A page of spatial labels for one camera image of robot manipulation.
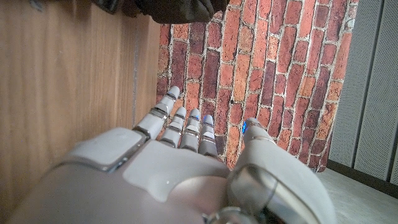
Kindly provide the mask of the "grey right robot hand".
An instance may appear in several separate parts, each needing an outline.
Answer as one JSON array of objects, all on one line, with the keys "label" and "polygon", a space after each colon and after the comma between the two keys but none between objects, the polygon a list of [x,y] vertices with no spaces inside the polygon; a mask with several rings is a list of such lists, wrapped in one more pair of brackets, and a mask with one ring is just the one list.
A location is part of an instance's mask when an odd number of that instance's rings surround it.
[{"label": "grey right robot hand", "polygon": [[214,122],[174,108],[173,86],[132,129],[83,141],[41,179],[10,223],[335,223],[315,173],[255,118],[229,169]]}]

